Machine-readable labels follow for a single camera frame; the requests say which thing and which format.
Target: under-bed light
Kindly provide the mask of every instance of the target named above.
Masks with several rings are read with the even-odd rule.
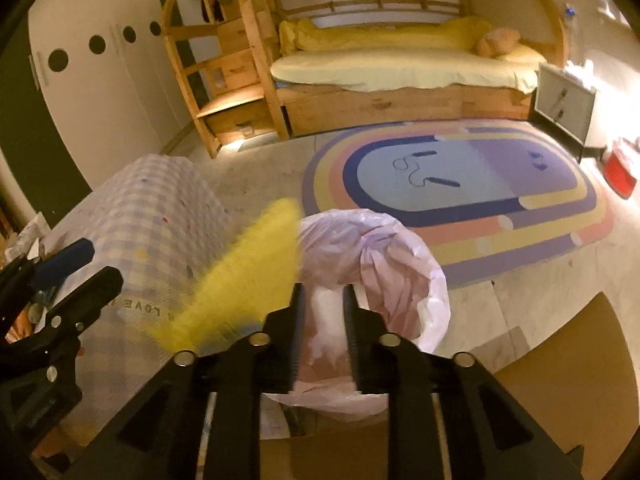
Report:
[[[236,152],[240,149],[242,144],[244,144],[244,139],[234,140],[234,142],[225,144],[221,150],[225,150],[226,152]]]

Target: pillow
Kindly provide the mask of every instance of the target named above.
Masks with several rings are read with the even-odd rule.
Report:
[[[512,52],[519,41],[520,33],[514,28],[495,28],[478,41],[476,54],[482,57],[503,56]]]
[[[332,27],[318,28],[309,19],[280,23],[280,45],[283,56],[295,49],[327,52],[352,48],[409,47],[451,48],[471,51],[491,23],[475,16],[448,22],[399,25],[397,27]],[[295,49],[291,42],[295,37]]]
[[[517,44],[516,48],[514,48],[512,52],[504,54],[503,56],[498,56],[495,59],[501,59],[511,63],[527,63],[536,65],[546,63],[546,58],[542,54],[521,43]]]

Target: mattress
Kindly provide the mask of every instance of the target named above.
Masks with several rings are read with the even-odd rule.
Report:
[[[530,94],[538,86],[540,62],[544,62],[540,55],[514,62],[452,49],[370,48],[296,52],[275,61],[271,75],[280,81],[331,84],[359,92],[462,84]]]

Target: nightstand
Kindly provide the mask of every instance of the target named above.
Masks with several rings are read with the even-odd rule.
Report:
[[[585,148],[603,148],[606,140],[591,118],[597,113],[600,92],[585,88],[564,70],[540,65],[534,110],[580,144],[578,162]]]

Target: red container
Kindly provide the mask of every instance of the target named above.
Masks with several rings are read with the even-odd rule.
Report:
[[[609,160],[604,165],[603,173],[613,191],[622,198],[627,199],[634,192],[637,180],[620,164],[620,160],[615,153],[611,153]]]

